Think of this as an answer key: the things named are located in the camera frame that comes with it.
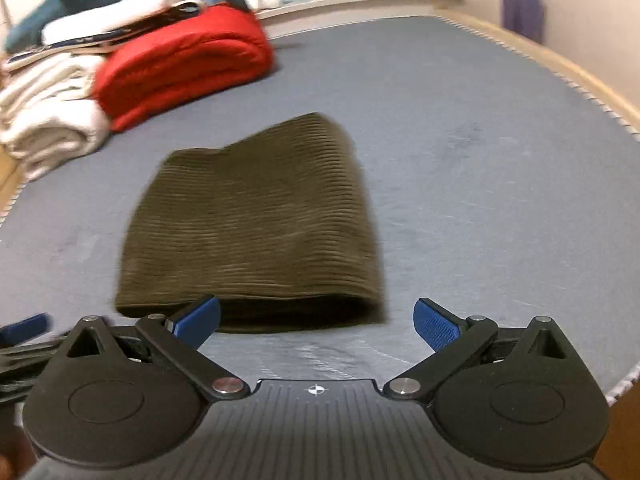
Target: brown floor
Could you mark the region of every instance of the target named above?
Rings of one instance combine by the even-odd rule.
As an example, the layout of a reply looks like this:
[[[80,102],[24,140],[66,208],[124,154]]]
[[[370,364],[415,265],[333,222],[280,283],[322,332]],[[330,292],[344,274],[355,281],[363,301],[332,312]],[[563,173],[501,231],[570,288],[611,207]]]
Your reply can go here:
[[[595,463],[609,480],[640,480],[640,383],[611,407],[610,417]]]

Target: folded brown garment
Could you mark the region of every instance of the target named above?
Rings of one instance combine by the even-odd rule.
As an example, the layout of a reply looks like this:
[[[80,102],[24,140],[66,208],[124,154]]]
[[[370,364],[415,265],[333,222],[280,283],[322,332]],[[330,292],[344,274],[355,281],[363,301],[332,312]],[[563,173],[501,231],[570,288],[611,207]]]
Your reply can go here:
[[[116,309],[215,294],[222,332],[345,326],[383,319],[381,282],[351,141],[308,114],[169,156],[131,221]]]

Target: white folded towel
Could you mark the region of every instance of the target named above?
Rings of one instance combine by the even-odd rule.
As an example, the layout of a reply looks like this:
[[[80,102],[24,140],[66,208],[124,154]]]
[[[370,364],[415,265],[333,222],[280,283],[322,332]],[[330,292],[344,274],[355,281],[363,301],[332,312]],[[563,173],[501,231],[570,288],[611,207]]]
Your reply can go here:
[[[109,119],[92,99],[45,99],[21,111],[0,134],[7,153],[20,160],[27,180],[63,162],[94,152],[109,136]]]
[[[84,10],[47,23],[42,44],[85,38],[131,25],[167,10],[183,0],[120,0],[111,5]]]
[[[91,95],[103,56],[56,54],[34,66],[0,92],[0,119],[7,127],[20,113],[46,99],[68,101]]]

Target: triangular cutout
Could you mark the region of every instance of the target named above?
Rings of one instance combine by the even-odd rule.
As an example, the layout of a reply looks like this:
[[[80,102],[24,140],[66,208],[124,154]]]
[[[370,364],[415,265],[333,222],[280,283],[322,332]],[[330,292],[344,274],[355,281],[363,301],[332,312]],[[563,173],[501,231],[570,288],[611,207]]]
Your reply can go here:
[[[67,357],[85,357],[87,355],[100,355],[100,344],[95,333],[90,328],[85,328],[78,335],[73,345],[66,353]]]
[[[554,359],[565,358],[564,352],[562,352],[560,345],[549,330],[538,332],[538,336],[529,349],[529,353]]]

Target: ribbed gray plate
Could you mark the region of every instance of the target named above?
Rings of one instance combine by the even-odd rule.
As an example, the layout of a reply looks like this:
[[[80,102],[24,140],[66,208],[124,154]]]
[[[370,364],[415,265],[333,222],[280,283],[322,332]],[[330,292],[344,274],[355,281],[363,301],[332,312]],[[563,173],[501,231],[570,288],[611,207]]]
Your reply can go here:
[[[250,397],[214,404],[186,442],[156,460],[86,471],[44,458],[26,480],[603,478],[586,463],[518,473],[476,462],[443,440],[417,403],[389,400],[369,380],[265,380]]]

